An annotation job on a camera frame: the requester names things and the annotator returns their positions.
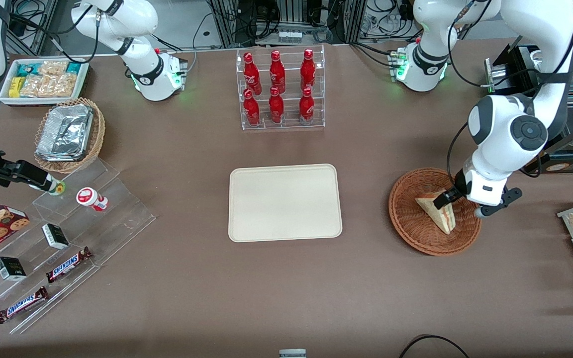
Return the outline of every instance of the aluminum foil container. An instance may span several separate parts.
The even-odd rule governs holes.
[[[80,161],[86,156],[94,110],[84,104],[48,113],[35,154],[46,161]]]

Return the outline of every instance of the clear acrylic bottle rack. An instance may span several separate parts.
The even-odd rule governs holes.
[[[304,50],[311,48],[313,50],[313,61],[315,63],[315,85],[312,88],[312,98],[315,101],[313,107],[313,120],[310,125],[300,123],[300,98],[302,89],[300,88],[300,66],[304,60]],[[236,53],[236,78],[238,81],[238,100],[240,102],[240,118],[244,130],[267,130],[267,129],[320,129],[326,124],[325,108],[325,59],[324,47],[318,46],[289,46],[280,47],[280,58],[285,66],[286,73],[286,91],[282,93],[282,99],[285,104],[285,117],[282,124],[275,124],[271,120],[269,110],[269,89],[271,88],[271,78],[269,77],[269,67],[271,67],[271,51],[275,48],[247,48],[237,50]],[[250,52],[253,55],[253,62],[260,71],[260,83],[262,93],[255,96],[260,107],[260,125],[252,127],[246,120],[245,108],[243,102],[243,91],[246,88],[245,83],[245,61],[243,55]]]
[[[4,281],[0,276],[0,310],[33,294],[41,286],[46,287],[50,297],[2,324],[11,334],[23,333],[155,220],[143,202],[123,185],[118,172],[100,159],[71,173],[64,181],[66,191],[60,196],[44,193],[38,197],[24,210],[30,225],[0,245],[0,256],[18,258],[27,275],[18,282]],[[75,196],[84,186],[91,186],[107,197],[107,209],[95,211],[77,204]],[[48,245],[41,230],[48,222],[60,226],[68,238],[70,246],[65,250]],[[86,246],[93,254],[91,258],[48,283],[47,272]]]

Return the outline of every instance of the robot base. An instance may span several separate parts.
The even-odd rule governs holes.
[[[444,64],[441,74],[426,75],[412,58],[412,51],[416,46],[416,43],[411,43],[407,47],[398,48],[396,53],[388,56],[388,64],[398,66],[390,69],[390,78],[393,82],[401,82],[414,91],[430,91],[443,79],[448,66]]]
[[[164,100],[176,91],[185,89],[187,62],[181,63],[180,59],[169,54],[159,54],[159,56],[163,60],[163,70],[152,84],[147,86],[139,84],[132,76],[136,89],[149,100]]]

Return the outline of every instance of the beige tray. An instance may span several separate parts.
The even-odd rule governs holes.
[[[229,177],[234,242],[335,238],[342,233],[332,165],[241,168]]]

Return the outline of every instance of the small black box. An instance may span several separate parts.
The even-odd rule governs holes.
[[[67,249],[68,245],[70,245],[61,227],[55,224],[45,224],[41,229],[43,230],[43,235],[46,237],[46,240],[48,240],[48,245],[51,247],[63,250]]]
[[[21,281],[25,279],[25,271],[19,259],[0,257],[0,275],[7,281]]]

